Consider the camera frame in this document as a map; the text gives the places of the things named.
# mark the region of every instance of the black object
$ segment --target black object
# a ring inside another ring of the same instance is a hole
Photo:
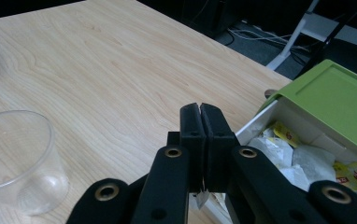
[[[194,30],[214,37],[244,15],[243,0],[137,0]]]
[[[214,37],[244,17],[243,0],[184,1],[181,22],[194,30]]]
[[[347,5],[348,8],[346,10],[346,14],[343,16],[333,32],[330,33],[320,47],[315,50],[297,77],[302,76],[314,65],[325,59],[338,63],[357,74],[357,45],[344,40],[336,39],[336,35],[342,30],[342,28],[357,18],[357,1],[348,0]]]
[[[292,34],[312,0],[244,0],[243,19],[277,35]]]
[[[20,14],[83,0],[0,0],[0,17]]]
[[[226,192],[234,223],[357,223],[357,194],[331,181],[297,189],[260,150],[240,146],[219,108],[206,104],[200,113],[197,104],[181,108],[180,132],[168,134],[148,175],[129,186],[94,183],[67,223],[186,223],[188,194],[200,189]]]
[[[321,0],[315,7],[314,12],[325,18],[336,20],[351,8],[357,8],[357,0]],[[348,25],[357,29],[357,16],[349,21]]]

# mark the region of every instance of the black cable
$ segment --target black cable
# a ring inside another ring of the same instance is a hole
[[[292,58],[302,66],[305,66],[307,64],[306,61],[304,61],[300,56],[298,56],[293,50],[290,50],[290,55],[292,55]]]
[[[228,35],[230,35],[231,36],[231,41],[230,42],[228,42],[227,44],[224,44],[224,46],[230,46],[230,45],[232,45],[234,42],[235,42],[235,37],[231,34],[231,32],[229,32],[229,31],[226,31],[226,33],[228,34]]]
[[[206,2],[204,3],[204,5],[202,6],[201,10],[193,17],[192,20],[190,20],[190,25],[192,25],[196,19],[198,19],[199,15],[201,15],[201,13],[205,10],[205,7],[207,6],[209,0],[206,0]]]

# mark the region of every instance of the dark background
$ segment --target dark background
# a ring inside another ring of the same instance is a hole
[[[0,17],[79,1],[81,0],[0,0]],[[218,33],[224,28],[223,26],[229,26],[226,23],[233,19],[232,9],[223,11],[222,18],[216,18],[213,16],[216,9],[210,10],[208,6],[193,21],[193,18],[197,15],[197,12],[201,11],[207,0],[139,1],[177,21],[187,23],[190,26],[193,25],[193,28],[198,28],[198,31],[202,28],[213,29],[213,27],[206,27],[206,25],[211,26],[211,24],[205,24],[202,21],[214,20],[213,25],[219,25],[219,29],[215,29]],[[266,31],[287,35],[293,32],[311,0],[208,0],[207,3],[213,5],[221,2],[227,3],[227,6],[231,6],[231,2],[236,2],[231,8],[235,10],[236,14],[240,13],[240,15],[236,15],[237,18],[240,17],[240,20],[246,19],[250,23],[261,26]],[[324,17],[339,21],[339,18],[351,7],[357,7],[357,0],[321,0],[316,12]],[[350,25],[357,28],[357,17],[350,22]]]
[[[0,0],[0,17],[80,1],[81,0]]]

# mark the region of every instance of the open box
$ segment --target open box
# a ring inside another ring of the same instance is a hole
[[[275,121],[337,161],[357,161],[357,75],[331,61],[320,63],[271,96],[237,139],[246,145]]]

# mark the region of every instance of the metal rivet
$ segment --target metal rivet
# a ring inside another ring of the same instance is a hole
[[[241,148],[239,149],[239,154],[246,158],[254,158],[257,156],[257,152],[251,148]]]
[[[348,193],[341,189],[337,189],[331,186],[323,187],[321,189],[321,192],[326,196],[328,199],[335,203],[350,203],[351,202],[351,197],[349,196]]]
[[[165,156],[170,157],[170,158],[176,158],[181,156],[182,152],[180,149],[177,148],[168,148],[165,152],[164,152]]]
[[[100,186],[94,197],[101,202],[109,201],[115,197],[117,197],[120,192],[120,188],[114,183],[108,183]]]

